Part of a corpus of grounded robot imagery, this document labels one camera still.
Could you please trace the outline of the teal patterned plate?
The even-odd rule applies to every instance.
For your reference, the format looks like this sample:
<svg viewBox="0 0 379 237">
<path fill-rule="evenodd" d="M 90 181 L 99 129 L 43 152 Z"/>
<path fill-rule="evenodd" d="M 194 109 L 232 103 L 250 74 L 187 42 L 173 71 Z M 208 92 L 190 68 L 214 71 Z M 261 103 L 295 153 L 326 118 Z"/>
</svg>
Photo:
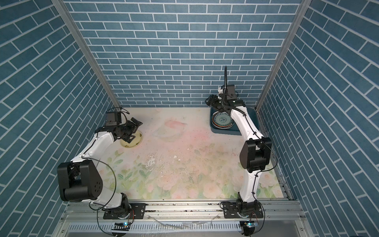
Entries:
<svg viewBox="0 0 379 237">
<path fill-rule="evenodd" d="M 234 125 L 234 120 L 226 112 L 215 112 L 212 115 L 211 121 L 214 125 L 217 124 L 218 126 Z"/>
</svg>

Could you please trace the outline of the orange plate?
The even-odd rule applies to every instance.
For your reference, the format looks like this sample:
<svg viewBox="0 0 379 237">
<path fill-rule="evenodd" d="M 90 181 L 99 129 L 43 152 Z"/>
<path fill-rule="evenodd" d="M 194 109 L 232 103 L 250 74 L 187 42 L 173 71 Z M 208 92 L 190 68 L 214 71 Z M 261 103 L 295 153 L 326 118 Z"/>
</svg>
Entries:
<svg viewBox="0 0 379 237">
<path fill-rule="evenodd" d="M 231 127 L 233 127 L 233 125 L 232 125 L 232 124 L 229 124 L 229 125 L 227 125 L 227 126 L 218 126 L 218 125 L 216 124 L 216 125 L 213 125 L 213 127 L 214 127 L 215 129 L 223 129 L 223 130 L 225 130 L 225 129 L 230 129 Z"/>
</svg>

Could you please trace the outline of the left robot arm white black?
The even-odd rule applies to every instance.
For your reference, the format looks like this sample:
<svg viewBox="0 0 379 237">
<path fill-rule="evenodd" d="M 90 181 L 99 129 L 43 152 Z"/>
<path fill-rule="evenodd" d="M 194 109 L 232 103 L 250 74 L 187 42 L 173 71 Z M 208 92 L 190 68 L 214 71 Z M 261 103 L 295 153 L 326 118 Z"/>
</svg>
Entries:
<svg viewBox="0 0 379 237">
<path fill-rule="evenodd" d="M 131 215 L 127 196 L 114 188 L 104 187 L 101 175 L 95 163 L 101 163 L 104 151 L 115 141 L 130 143 L 134 133 L 143 123 L 131 118 L 125 123 L 107 122 L 94 132 L 90 143 L 69 162 L 61 163 L 57 168 L 60 197 L 63 201 L 88 201 L 100 206 L 112 219 L 126 219 Z"/>
</svg>

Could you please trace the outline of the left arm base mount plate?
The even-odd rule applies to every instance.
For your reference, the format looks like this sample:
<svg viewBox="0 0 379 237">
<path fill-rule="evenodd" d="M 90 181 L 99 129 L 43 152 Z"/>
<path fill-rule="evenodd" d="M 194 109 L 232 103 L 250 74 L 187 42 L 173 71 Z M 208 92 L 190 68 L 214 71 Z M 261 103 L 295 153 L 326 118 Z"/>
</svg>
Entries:
<svg viewBox="0 0 379 237">
<path fill-rule="evenodd" d="M 140 220 L 144 218 L 146 203 L 130 203 L 127 207 L 105 209 L 103 219 L 105 220 Z"/>
</svg>

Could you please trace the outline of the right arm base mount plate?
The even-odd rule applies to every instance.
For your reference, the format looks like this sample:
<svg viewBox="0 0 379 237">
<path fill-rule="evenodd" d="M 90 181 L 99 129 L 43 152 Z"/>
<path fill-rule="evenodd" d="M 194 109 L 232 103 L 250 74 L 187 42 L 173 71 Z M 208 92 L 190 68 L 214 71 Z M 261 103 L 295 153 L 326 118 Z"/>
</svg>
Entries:
<svg viewBox="0 0 379 237">
<path fill-rule="evenodd" d="M 223 211 L 224 218 L 236 219 L 236 218 L 263 218 L 263 209 L 259 202 L 243 202 L 235 203 L 230 201 L 222 201 L 219 203 L 221 210 Z"/>
</svg>

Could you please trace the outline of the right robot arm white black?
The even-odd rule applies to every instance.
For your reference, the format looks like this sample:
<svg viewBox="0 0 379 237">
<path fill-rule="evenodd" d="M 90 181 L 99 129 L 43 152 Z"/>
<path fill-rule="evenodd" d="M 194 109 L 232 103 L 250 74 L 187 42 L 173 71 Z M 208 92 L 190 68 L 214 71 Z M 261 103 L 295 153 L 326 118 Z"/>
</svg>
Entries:
<svg viewBox="0 0 379 237">
<path fill-rule="evenodd" d="M 263 207 L 256 198 L 259 178 L 270 162 L 272 141 L 255 126 L 242 100 L 222 99 L 217 95 L 210 95 L 205 103 L 221 113 L 227 113 L 237 125 L 245 139 L 239 154 L 240 163 L 245 170 L 243 185 L 238 193 L 236 208 L 240 216 L 264 216 Z"/>
</svg>

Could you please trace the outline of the cream yellow plate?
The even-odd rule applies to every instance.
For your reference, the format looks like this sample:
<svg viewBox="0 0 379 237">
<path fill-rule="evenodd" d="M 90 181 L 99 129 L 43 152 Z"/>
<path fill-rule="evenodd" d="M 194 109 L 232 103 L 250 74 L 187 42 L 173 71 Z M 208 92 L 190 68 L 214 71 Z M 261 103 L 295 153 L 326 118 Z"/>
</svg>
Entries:
<svg viewBox="0 0 379 237">
<path fill-rule="evenodd" d="M 125 148 L 134 148 L 141 144 L 143 140 L 143 134 L 140 130 L 137 130 L 135 133 L 131 135 L 131 137 L 127 140 L 120 139 L 120 144 Z"/>
</svg>

